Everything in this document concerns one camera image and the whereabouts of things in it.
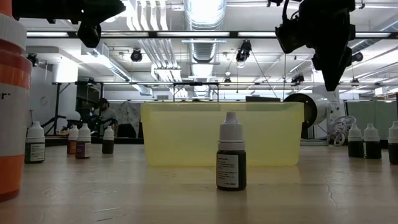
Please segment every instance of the table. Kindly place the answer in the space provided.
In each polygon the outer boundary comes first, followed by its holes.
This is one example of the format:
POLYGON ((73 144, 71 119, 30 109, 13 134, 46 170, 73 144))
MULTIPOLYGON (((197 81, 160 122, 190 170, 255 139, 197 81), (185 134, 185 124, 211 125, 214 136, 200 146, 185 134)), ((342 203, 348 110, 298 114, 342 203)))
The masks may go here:
POLYGON ((248 169, 242 192, 216 189, 215 169, 147 166, 143 145, 76 160, 66 147, 26 164, 1 224, 397 223, 398 166, 350 159, 345 147, 303 147, 294 167, 248 169))

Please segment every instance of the person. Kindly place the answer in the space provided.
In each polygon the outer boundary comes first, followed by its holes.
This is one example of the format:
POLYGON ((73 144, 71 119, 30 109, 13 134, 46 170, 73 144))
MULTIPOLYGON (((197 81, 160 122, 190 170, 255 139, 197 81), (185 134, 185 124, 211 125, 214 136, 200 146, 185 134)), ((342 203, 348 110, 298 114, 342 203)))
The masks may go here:
POLYGON ((118 125, 118 116, 116 115, 116 112, 114 110, 112 110, 111 108, 109 108, 109 103, 108 100, 105 98, 99 99, 98 102, 99 108, 94 110, 94 115, 99 116, 100 115, 100 110, 101 110, 101 120, 102 121, 106 121, 108 119, 115 119, 116 123, 113 123, 113 121, 107 121, 104 124, 101 124, 101 129, 100 129, 100 135, 104 134, 104 130, 111 124, 113 131, 114 131, 114 136, 117 137, 118 136, 118 129, 119 129, 119 125, 118 125))

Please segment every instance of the plastic tub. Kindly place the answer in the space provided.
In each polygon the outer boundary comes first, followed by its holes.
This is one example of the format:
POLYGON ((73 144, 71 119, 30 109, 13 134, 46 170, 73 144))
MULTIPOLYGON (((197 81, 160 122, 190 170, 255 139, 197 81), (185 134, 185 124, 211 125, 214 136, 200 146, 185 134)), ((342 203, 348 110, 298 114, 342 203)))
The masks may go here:
POLYGON ((145 154, 152 166, 215 166, 220 124, 236 111, 248 166, 293 166, 299 159, 302 103, 144 103, 145 154))

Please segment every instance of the small bottle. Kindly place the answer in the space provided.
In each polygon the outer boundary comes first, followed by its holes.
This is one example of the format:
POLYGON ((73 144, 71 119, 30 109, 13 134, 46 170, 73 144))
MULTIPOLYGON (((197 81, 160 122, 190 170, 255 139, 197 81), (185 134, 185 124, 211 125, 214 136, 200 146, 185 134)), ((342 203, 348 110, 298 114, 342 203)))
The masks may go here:
POLYGON ((363 158, 362 134, 356 124, 353 124, 348 131, 348 156, 363 158))
POLYGON ((25 144, 25 163, 35 164, 45 160, 45 137, 44 129, 40 123, 33 122, 32 127, 27 130, 25 144))
POLYGON ((86 123, 79 130, 75 157, 76 159, 88 159, 91 157, 91 131, 86 123))
POLYGON ((108 128, 104 132, 104 140, 102 142, 102 153, 112 154, 113 146, 114 146, 114 132, 112 130, 112 126, 108 126, 108 128))
POLYGON ((246 151, 242 124, 235 112, 227 112, 220 125, 217 152, 217 187, 221 190, 246 188, 246 151))
POLYGON ((398 165, 398 121, 388 129, 388 156, 391 164, 398 165))
POLYGON ((379 132, 374 128, 373 124, 363 131, 364 151, 367 159, 381 159, 381 147, 379 132))
POLYGON ((76 154, 76 144, 77 138, 79 137, 79 129, 76 125, 73 125, 72 129, 69 131, 68 144, 67 144, 67 154, 76 154))

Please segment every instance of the desk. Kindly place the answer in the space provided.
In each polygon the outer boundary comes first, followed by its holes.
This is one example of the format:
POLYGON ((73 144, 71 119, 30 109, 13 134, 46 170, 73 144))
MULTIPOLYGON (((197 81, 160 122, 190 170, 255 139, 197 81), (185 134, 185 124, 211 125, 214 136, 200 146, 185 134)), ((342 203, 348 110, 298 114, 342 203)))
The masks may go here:
POLYGON ((26 164, 1 224, 397 223, 398 166, 350 159, 344 147, 303 147, 294 167, 248 169, 242 192, 216 189, 214 168, 147 166, 143 145, 76 160, 50 147, 26 164))

